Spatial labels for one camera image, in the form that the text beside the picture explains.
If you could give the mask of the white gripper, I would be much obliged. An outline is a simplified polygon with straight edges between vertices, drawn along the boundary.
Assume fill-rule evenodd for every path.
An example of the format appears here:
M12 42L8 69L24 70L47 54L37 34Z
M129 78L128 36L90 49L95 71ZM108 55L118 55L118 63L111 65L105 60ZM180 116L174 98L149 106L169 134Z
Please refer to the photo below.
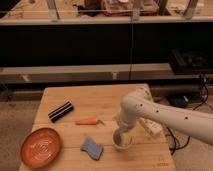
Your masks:
M129 133L136 125L136 117L126 113L119 113L115 120L118 126L114 131L116 137L122 137L124 134Z

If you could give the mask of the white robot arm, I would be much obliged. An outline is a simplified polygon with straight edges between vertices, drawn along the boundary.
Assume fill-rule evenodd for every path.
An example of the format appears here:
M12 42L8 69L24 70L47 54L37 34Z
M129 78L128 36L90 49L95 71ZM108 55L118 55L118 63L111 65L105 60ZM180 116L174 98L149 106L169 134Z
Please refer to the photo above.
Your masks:
M128 147L131 137L127 132L135 127L139 118L145 118L213 146L213 114L162 105L149 98L146 88L138 88L123 97L116 117L118 128L113 134L116 145Z

